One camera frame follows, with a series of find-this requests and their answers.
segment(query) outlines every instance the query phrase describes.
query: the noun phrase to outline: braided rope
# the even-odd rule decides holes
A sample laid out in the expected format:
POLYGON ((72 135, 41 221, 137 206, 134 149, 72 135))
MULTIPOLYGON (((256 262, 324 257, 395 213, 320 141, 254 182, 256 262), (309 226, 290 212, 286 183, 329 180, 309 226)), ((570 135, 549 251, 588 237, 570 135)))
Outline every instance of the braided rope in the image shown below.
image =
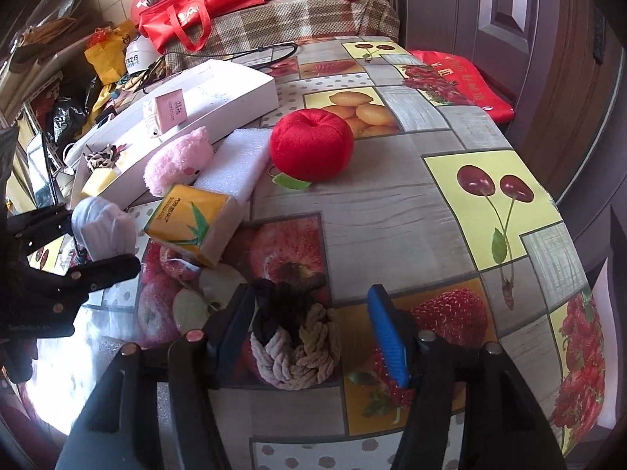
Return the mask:
POLYGON ((265 347, 250 334, 261 378, 281 390, 302 390, 325 381, 340 362, 339 317, 334 309, 314 304, 300 326, 303 343, 292 349, 289 333, 279 327, 265 347))

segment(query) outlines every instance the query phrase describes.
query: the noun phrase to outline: small box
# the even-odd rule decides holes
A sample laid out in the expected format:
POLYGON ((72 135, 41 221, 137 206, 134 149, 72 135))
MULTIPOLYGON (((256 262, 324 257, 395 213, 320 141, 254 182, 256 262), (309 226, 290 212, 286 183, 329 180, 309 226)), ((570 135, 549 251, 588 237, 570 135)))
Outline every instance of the small box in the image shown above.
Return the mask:
POLYGON ((232 196, 175 185, 143 230, 187 259, 214 268, 243 215, 232 196))
POLYGON ((178 89, 143 103, 143 121, 148 134, 161 136, 187 119, 183 90, 178 89))

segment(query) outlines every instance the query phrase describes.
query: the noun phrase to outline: metal bolt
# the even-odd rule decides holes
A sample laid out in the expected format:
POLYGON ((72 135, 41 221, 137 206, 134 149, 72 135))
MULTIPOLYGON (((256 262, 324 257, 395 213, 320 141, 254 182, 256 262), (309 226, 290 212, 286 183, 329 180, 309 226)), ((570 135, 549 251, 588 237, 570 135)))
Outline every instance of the metal bolt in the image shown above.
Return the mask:
POLYGON ((418 333, 418 339, 425 343, 435 341, 435 337, 435 332, 433 330, 421 330, 418 333))
POLYGON ((195 328, 190 330, 187 334, 185 334, 185 338, 190 343, 196 343, 201 341, 205 337, 205 333, 199 328, 195 328))
POLYGON ((129 355, 133 355, 137 350, 139 350, 139 347, 136 344, 126 343, 123 347, 121 347, 120 353, 123 354, 123 356, 128 357, 129 355))
POLYGON ((490 342, 485 345, 485 351, 490 353, 491 355, 500 355, 503 353, 503 347, 495 342, 490 342))

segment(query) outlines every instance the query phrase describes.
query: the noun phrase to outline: red bag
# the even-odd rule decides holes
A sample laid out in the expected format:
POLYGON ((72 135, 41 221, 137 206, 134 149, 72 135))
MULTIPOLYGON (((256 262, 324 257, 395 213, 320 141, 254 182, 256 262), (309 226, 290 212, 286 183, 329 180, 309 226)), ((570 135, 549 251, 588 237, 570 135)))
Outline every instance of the red bag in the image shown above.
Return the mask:
POLYGON ((454 83, 457 90, 487 112, 494 123, 508 123, 515 112, 485 83, 472 62, 462 56, 438 51, 410 51, 413 56, 434 67, 438 74, 454 83))
POLYGON ((163 54, 165 45, 178 37, 188 51, 200 51, 211 34, 211 17, 262 4, 264 0, 163 0, 140 15, 139 31, 163 54), (193 43, 185 28, 203 25, 203 33, 193 43))

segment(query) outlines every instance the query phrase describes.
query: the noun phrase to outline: pink plush toy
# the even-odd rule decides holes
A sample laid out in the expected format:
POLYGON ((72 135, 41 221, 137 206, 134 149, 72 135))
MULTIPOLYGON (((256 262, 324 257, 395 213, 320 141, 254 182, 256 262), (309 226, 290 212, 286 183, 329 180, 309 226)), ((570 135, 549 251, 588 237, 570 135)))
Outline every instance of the pink plush toy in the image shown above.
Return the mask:
POLYGON ((143 181, 153 196, 163 196, 171 186, 189 185, 213 157, 205 127, 165 145, 146 164, 143 181))

